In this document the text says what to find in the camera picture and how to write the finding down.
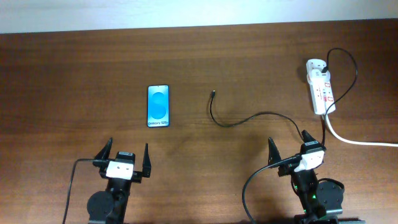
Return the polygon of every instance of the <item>smartphone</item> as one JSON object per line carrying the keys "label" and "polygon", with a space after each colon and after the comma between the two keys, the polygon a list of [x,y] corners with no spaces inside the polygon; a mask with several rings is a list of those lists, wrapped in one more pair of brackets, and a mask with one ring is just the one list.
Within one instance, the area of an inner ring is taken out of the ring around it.
{"label": "smartphone", "polygon": [[169,112],[169,86],[148,86],[148,127],[168,127],[170,125]]}

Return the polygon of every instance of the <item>robotic arm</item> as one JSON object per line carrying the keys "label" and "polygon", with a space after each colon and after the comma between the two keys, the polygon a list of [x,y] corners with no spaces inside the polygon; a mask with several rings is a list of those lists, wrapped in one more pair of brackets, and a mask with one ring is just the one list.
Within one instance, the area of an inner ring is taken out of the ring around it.
{"label": "robotic arm", "polygon": [[314,169],[322,165],[326,148],[311,137],[306,130],[302,131],[302,136],[304,143],[301,145],[300,153],[285,159],[285,162],[280,158],[272,138],[268,139],[268,165],[278,163],[279,165],[270,168],[278,167],[279,177],[291,176],[292,188],[304,209],[303,215],[294,216],[294,223],[365,223],[361,220],[339,222],[337,215],[343,213],[341,203],[343,202],[344,185],[329,178],[317,179]]}
{"label": "robotic arm", "polygon": [[93,194],[88,200],[89,224],[123,224],[131,183],[140,184],[143,177],[150,177],[152,166],[148,144],[145,145],[141,172],[134,171],[136,155],[133,153],[118,152],[115,159],[108,159],[112,141],[109,139],[93,162],[95,167],[99,167],[100,176],[108,179],[108,185],[105,191]]}

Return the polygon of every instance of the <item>white wall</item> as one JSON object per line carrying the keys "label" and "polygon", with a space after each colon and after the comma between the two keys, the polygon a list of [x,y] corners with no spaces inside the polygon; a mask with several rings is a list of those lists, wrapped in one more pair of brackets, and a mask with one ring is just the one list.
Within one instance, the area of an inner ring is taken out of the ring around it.
{"label": "white wall", "polygon": [[398,17],[398,0],[0,0],[0,33]]}

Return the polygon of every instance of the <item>white power strip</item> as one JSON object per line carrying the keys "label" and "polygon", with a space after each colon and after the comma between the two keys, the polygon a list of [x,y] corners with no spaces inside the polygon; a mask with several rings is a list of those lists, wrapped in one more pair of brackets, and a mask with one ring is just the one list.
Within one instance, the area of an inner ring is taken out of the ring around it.
{"label": "white power strip", "polygon": [[[310,84],[313,110],[315,114],[321,115],[326,113],[326,108],[335,102],[330,85],[330,72],[322,73],[322,69],[326,67],[326,62],[320,59],[311,59],[307,61],[307,80]],[[333,105],[328,114],[336,110]]]}
{"label": "white power strip", "polygon": [[328,114],[325,114],[327,108],[329,108],[329,106],[335,102],[331,91],[330,72],[327,71],[326,73],[322,73],[323,68],[326,67],[326,62],[320,59],[311,59],[307,61],[306,66],[307,80],[310,84],[311,89],[313,110],[315,114],[325,115],[323,119],[326,121],[326,124],[334,137],[336,137],[340,141],[350,144],[358,144],[363,146],[398,147],[398,144],[394,143],[351,141],[339,136],[331,127],[328,117],[328,114],[336,110],[335,104],[328,110]]}

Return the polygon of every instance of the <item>power strip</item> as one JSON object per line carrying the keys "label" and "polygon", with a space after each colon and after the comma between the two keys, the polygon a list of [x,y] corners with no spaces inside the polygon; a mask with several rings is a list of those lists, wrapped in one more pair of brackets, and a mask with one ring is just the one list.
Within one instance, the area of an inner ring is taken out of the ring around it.
{"label": "power strip", "polygon": [[[337,101],[339,101],[354,86],[355,81],[358,77],[358,66],[355,62],[354,57],[348,51],[346,51],[344,49],[340,49],[340,48],[334,48],[334,49],[329,50],[328,59],[327,59],[328,61],[329,61],[329,53],[332,50],[342,50],[345,53],[347,53],[351,57],[353,64],[355,66],[355,70],[356,70],[356,76],[355,76],[355,80],[354,80],[353,84],[351,84],[351,86],[348,88],[348,90],[339,99],[337,99]],[[308,83],[310,84],[310,89],[311,89],[313,110],[314,110],[315,114],[324,115],[323,119],[324,119],[325,125],[328,126],[330,132],[332,133],[332,135],[334,135],[334,137],[336,137],[340,141],[343,141],[346,143],[358,144],[358,145],[362,145],[362,146],[398,147],[398,144],[396,144],[396,143],[360,142],[360,141],[347,140],[347,139],[339,136],[335,132],[335,130],[333,130],[333,127],[331,126],[331,123],[330,123],[330,120],[328,117],[329,113],[336,110],[336,106],[335,106],[336,104],[334,104],[335,99],[334,99],[332,91],[331,91],[330,72],[328,70],[328,67],[326,69],[324,69],[326,67],[326,62],[323,60],[320,60],[320,59],[311,59],[311,60],[307,61],[306,67],[307,67],[307,80],[308,80]],[[323,144],[324,144],[324,140],[325,140],[324,137],[325,137],[325,130],[323,130],[323,139],[322,139]]]}
{"label": "power strip", "polygon": [[[330,85],[330,72],[322,73],[326,67],[326,62],[320,59],[310,59],[307,61],[307,81],[310,84],[313,110],[315,114],[326,113],[326,109],[335,102]],[[328,114],[336,110],[333,105]]]}

